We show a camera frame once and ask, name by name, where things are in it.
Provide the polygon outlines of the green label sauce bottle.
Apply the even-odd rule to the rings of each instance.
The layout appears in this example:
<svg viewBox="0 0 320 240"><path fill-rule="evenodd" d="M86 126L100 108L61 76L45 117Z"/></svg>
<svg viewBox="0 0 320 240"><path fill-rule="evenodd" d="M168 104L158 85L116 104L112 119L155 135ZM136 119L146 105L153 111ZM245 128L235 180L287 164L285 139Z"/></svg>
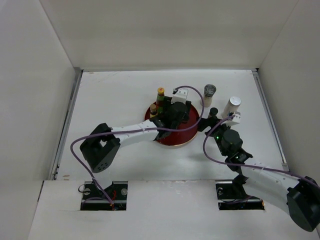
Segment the green label sauce bottle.
<svg viewBox="0 0 320 240"><path fill-rule="evenodd" d="M158 114L161 114L163 112L164 99L165 99L165 89L163 87L159 87L157 89L157 97L156 97L156 109Z"/></svg>

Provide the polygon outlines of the small yellow label bottle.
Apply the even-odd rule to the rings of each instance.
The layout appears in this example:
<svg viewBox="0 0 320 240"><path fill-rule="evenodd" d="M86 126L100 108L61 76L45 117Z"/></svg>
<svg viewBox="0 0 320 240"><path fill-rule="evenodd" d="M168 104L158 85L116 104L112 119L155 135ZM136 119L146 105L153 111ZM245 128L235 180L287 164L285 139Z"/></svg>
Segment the small yellow label bottle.
<svg viewBox="0 0 320 240"><path fill-rule="evenodd" d="M156 104L151 104L149 107L149 116L150 118L155 117L158 114L157 112L157 105Z"/></svg>

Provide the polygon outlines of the grey cap salt grinder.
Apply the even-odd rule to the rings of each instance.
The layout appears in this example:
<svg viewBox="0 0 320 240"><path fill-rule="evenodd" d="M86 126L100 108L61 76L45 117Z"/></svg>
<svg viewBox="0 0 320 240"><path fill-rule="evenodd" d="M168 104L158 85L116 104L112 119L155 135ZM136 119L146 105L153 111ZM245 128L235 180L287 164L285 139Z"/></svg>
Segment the grey cap salt grinder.
<svg viewBox="0 0 320 240"><path fill-rule="evenodd" d="M203 91L203 106L208 108L212 104L213 96L216 93L217 88L213 84L207 84L204 86Z"/></svg>

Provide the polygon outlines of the white blue cylinder shaker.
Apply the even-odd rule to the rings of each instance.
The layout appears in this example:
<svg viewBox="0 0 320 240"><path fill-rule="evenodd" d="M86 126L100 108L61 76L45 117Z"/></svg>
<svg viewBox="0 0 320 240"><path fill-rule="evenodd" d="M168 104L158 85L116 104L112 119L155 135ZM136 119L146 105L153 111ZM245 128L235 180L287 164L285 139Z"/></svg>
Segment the white blue cylinder shaker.
<svg viewBox="0 0 320 240"><path fill-rule="evenodd" d="M233 113L235 113L239 106L241 105L242 101L237 96L231 96L221 114L223 118L227 118L231 116Z"/></svg>

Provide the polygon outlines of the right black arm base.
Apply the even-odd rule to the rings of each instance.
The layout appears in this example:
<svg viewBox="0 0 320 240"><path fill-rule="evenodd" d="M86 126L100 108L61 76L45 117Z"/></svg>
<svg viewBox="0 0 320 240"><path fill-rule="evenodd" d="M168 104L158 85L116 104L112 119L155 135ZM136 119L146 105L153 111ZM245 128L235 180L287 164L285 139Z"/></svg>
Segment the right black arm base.
<svg viewBox="0 0 320 240"><path fill-rule="evenodd" d="M265 210L264 201L248 195L244 190L246 178L237 176L233 180L215 182L218 209L221 211Z"/></svg>

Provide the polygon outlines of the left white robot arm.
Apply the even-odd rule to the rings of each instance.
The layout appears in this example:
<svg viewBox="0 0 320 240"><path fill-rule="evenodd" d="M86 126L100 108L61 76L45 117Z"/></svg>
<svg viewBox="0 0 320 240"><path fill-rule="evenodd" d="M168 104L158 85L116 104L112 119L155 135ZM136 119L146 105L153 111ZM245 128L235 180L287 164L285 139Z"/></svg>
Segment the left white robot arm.
<svg viewBox="0 0 320 240"><path fill-rule="evenodd" d="M109 127L106 123L99 124L84 140L79 149L87 161L93 179L98 182L95 193L100 199L108 199L112 195L112 180L103 177L102 172L111 166L118 150L139 142L159 141L172 134L164 129L177 130L186 124L190 117L191 102L165 101L163 113L147 119L139 124L125 127Z"/></svg>

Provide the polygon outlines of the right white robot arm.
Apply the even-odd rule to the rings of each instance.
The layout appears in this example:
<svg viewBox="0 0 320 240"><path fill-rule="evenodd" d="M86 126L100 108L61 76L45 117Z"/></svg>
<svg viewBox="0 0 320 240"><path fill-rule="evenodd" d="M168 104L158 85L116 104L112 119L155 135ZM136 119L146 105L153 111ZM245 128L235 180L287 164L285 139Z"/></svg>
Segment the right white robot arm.
<svg viewBox="0 0 320 240"><path fill-rule="evenodd" d="M264 200L287 213L293 222L307 232L320 224L320 187L314 179L274 169L255 160L242 147L237 131L228 125L235 115L224 119L215 116L199 118L197 129L212 137L225 157L223 165L238 175L232 181L232 192L238 198L246 195Z"/></svg>

